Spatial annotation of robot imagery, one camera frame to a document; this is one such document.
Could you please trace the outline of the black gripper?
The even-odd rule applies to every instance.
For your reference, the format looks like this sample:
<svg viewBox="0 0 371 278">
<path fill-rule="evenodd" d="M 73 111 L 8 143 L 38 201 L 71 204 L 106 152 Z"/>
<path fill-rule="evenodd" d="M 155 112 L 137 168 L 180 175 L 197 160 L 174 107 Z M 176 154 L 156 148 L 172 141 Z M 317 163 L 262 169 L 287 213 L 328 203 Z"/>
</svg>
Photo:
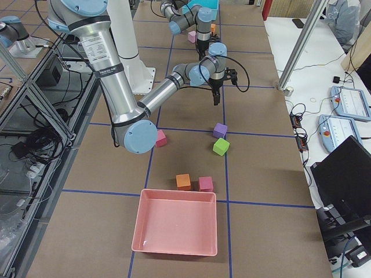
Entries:
<svg viewBox="0 0 371 278">
<path fill-rule="evenodd" d="M 213 105 L 220 104 L 220 88 L 223 86 L 225 78 L 220 79 L 209 78 L 209 84 L 213 94 Z"/>
<path fill-rule="evenodd" d="M 202 41 L 202 40 L 197 40 L 196 41 L 196 50 L 198 52 L 198 60 L 201 61 L 205 58 L 206 54 L 205 52 L 209 48 L 209 41 Z"/>
</svg>

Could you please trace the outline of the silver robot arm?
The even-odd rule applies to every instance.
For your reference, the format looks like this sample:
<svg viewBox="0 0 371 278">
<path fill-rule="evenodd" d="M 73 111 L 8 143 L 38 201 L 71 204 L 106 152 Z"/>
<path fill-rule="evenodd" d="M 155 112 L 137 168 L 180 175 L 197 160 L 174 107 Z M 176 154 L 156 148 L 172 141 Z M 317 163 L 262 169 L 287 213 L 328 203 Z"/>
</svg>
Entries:
<svg viewBox="0 0 371 278">
<path fill-rule="evenodd" d="M 132 13 L 128 1 L 49 1 L 48 23 L 52 30 L 73 34 L 82 44 L 95 76 L 102 84 L 116 144 L 132 153 L 150 151 L 157 141 L 157 127 L 149 119 L 186 82 L 200 86 L 209 82 L 214 101 L 225 77 L 227 48 L 220 42 L 209 43 L 211 9 L 194 5 L 187 13 L 161 3 L 161 12 L 169 19 L 174 34 L 195 25 L 197 41 L 208 55 L 201 61 L 179 64 L 158 87 L 141 99 L 132 92 L 135 81 L 148 81 L 150 73 L 138 57 Z"/>
<path fill-rule="evenodd" d="M 195 26 L 195 49 L 201 61 L 211 42 L 211 24 L 213 12 L 200 4 L 188 4 L 186 1 L 161 1 L 161 14 L 169 20 L 169 28 L 173 35 Z"/>
</svg>

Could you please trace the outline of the magenta foam block by arm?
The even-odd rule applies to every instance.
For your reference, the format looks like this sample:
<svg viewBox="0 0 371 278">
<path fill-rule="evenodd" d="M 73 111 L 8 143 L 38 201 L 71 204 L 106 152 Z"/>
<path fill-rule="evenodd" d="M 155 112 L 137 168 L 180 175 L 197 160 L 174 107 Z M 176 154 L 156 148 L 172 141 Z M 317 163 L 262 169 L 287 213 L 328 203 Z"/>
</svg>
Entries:
<svg viewBox="0 0 371 278">
<path fill-rule="evenodd" d="M 168 143 L 168 139 L 167 139 L 166 134 L 163 132 L 163 130 L 158 130 L 158 136 L 157 136 L 155 146 L 159 148 L 159 147 L 165 146 L 167 143 Z"/>
</svg>

